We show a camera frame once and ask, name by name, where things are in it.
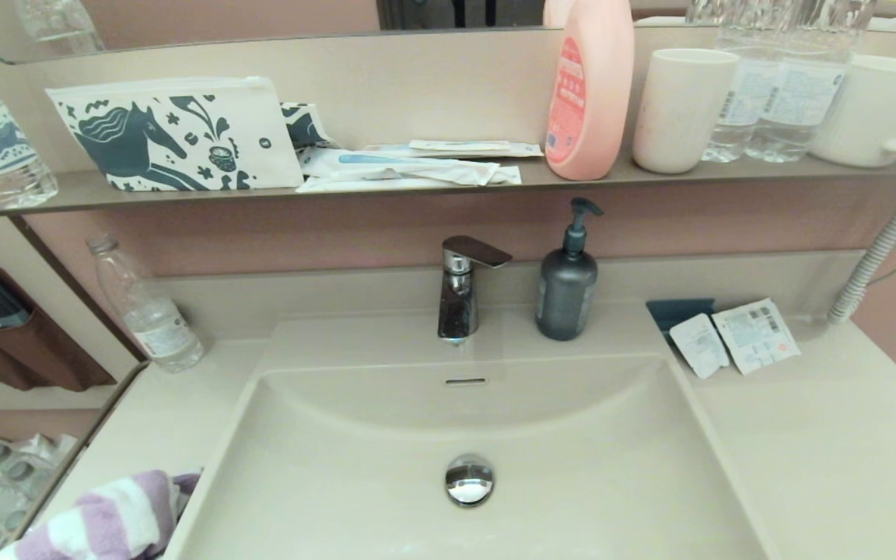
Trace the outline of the wrapped toiletry packets on shelf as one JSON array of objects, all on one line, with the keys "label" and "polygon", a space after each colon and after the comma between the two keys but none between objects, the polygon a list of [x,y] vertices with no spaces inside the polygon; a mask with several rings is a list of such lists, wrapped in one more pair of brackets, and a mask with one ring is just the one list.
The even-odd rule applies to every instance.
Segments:
[{"label": "wrapped toiletry packets on shelf", "polygon": [[519,167],[435,157],[376,156],[360,150],[311,148],[299,157],[308,180],[359,182],[436,180],[461,187],[523,183]]}]

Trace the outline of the white pouch blue horse print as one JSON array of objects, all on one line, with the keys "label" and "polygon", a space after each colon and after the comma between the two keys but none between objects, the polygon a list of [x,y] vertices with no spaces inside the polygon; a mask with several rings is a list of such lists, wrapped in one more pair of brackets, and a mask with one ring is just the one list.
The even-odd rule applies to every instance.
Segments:
[{"label": "white pouch blue horse print", "polygon": [[121,191],[249,191],[303,183],[270,79],[149,79],[47,89],[47,96],[99,172]]}]

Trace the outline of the thin white blue sachet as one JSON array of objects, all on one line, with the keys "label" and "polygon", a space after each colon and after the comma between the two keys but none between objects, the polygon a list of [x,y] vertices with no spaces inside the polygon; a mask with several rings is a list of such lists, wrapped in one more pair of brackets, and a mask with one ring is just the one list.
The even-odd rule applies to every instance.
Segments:
[{"label": "thin white blue sachet", "polygon": [[543,157],[537,143],[509,141],[431,141],[412,139],[406,143],[380,143],[362,148],[363,152],[389,157],[435,157],[435,159],[508,159],[509,157]]}]

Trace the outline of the chrome drain stopper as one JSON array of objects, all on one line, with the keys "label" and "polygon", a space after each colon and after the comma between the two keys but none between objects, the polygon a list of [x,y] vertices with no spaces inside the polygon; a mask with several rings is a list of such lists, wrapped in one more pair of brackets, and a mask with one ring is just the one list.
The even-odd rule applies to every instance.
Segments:
[{"label": "chrome drain stopper", "polygon": [[491,462],[475,453],[459,455],[449,462],[444,476],[448,499],[461,508],[482,506],[495,488]]}]

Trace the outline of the white ribbed tumbler cup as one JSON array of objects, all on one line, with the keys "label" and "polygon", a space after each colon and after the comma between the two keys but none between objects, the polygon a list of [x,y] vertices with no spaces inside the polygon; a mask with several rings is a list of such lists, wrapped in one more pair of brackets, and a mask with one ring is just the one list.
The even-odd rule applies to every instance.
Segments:
[{"label": "white ribbed tumbler cup", "polygon": [[652,53],[632,139],[650,173],[689,173],[701,162],[739,66],[736,54],[697,47]]}]

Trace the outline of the brown holder bag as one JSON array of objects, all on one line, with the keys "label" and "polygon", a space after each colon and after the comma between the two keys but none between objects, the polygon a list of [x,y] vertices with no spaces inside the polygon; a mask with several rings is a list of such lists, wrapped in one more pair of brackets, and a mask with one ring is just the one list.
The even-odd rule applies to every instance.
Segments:
[{"label": "brown holder bag", "polygon": [[21,391],[60,387],[79,393],[115,385],[114,377],[1,268],[0,282],[31,312],[27,324],[0,329],[1,385]]}]

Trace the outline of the slim clear plastic bottle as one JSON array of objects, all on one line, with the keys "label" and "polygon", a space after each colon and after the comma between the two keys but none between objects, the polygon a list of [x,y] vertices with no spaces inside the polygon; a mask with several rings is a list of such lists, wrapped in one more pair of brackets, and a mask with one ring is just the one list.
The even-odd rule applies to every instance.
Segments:
[{"label": "slim clear plastic bottle", "polygon": [[104,300],[150,362],[168,373],[196,366],[205,355],[203,343],[149,269],[109,233],[86,239],[86,247]]}]

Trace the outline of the purple white striped towel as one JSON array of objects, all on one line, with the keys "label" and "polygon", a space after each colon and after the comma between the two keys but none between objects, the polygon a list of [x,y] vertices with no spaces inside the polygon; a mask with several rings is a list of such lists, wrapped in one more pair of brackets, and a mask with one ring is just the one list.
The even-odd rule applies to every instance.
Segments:
[{"label": "purple white striped towel", "polygon": [[0,560],[156,560],[200,478],[152,469],[96,487],[0,550]]}]

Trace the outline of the chrome sink faucet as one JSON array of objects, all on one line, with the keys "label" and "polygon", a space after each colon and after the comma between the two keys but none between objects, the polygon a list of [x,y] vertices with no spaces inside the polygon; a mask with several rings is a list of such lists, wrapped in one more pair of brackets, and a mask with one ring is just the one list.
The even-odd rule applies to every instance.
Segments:
[{"label": "chrome sink faucet", "polygon": [[444,239],[443,272],[437,336],[459,347],[479,327],[475,269],[498,269],[512,261],[508,252],[479,239],[459,235]]}]

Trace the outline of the dark grey pump soap bottle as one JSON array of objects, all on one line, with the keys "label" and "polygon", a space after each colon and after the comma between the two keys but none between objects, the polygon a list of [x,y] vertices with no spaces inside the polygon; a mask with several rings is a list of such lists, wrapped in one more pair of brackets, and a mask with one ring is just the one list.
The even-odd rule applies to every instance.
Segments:
[{"label": "dark grey pump soap bottle", "polygon": [[572,223],[563,234],[562,247],[541,262],[538,277],[537,329],[556,341],[576,339],[586,329],[588,309],[597,287],[597,260],[586,252],[586,217],[604,210],[586,198],[570,202]]}]

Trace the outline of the small white sachet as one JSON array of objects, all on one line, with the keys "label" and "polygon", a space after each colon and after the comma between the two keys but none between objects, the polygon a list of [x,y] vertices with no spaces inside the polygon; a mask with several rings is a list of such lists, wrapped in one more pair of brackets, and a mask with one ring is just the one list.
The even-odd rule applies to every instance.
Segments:
[{"label": "small white sachet", "polygon": [[708,314],[693,316],[669,330],[670,340],[700,380],[731,366],[731,358]]}]

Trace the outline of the flat white packet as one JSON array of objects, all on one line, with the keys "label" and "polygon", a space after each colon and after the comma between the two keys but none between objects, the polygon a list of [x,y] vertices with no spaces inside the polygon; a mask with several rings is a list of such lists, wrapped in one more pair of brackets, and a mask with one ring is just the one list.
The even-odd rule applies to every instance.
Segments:
[{"label": "flat white packet", "polygon": [[330,180],[330,178],[311,177],[303,182],[301,187],[296,188],[296,193],[349,194],[349,192],[416,191],[417,189],[452,189],[460,187],[467,187],[467,185],[416,177],[398,178],[398,180]]}]

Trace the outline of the large white barcode sachet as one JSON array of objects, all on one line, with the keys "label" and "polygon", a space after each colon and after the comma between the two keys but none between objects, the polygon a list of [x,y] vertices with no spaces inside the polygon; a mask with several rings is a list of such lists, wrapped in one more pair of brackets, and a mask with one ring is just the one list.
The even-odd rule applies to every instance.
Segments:
[{"label": "large white barcode sachet", "polygon": [[733,364],[743,375],[801,355],[792,331],[771,298],[711,316]]}]

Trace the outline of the wall mirror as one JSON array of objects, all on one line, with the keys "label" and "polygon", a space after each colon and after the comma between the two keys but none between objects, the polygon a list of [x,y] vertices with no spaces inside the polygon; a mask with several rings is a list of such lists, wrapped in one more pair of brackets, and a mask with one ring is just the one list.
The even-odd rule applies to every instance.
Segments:
[{"label": "wall mirror", "polygon": [[896,0],[0,0],[0,61],[146,47],[373,34],[558,30],[580,2],[627,26],[712,27],[728,41],[896,35]]}]

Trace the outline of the pink lotion bottle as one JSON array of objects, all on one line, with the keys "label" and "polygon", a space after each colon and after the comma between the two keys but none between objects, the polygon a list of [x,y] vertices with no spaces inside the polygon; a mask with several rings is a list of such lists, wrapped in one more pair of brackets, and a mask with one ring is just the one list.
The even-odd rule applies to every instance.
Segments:
[{"label": "pink lotion bottle", "polygon": [[563,25],[545,159],[559,177],[600,180],[625,135],[635,61],[629,0],[573,0]]}]

